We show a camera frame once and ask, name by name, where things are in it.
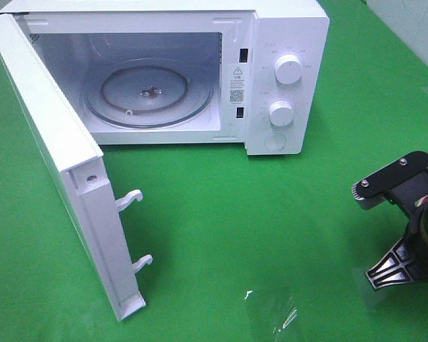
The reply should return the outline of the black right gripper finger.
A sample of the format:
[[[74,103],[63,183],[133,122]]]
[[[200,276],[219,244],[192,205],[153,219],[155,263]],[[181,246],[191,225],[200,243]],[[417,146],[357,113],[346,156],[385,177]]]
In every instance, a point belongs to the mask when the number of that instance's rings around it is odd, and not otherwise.
[[[403,237],[371,268],[365,272],[373,289],[425,280],[414,258],[407,250]]]

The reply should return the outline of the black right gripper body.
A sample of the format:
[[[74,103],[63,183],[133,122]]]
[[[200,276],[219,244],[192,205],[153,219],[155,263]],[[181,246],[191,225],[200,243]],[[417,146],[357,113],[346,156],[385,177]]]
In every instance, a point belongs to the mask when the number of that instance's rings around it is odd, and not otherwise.
[[[428,233],[424,228],[423,216],[423,209],[416,210],[404,233],[404,246],[410,257],[405,269],[415,282],[428,282]]]

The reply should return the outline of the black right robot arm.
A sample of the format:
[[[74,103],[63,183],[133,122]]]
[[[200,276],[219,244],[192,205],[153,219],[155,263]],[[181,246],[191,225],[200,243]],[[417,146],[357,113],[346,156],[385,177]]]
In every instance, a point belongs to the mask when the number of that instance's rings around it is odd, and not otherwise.
[[[398,242],[365,272],[372,287],[428,282],[428,153],[391,162],[354,184],[352,194],[365,210],[387,200],[408,218]]]

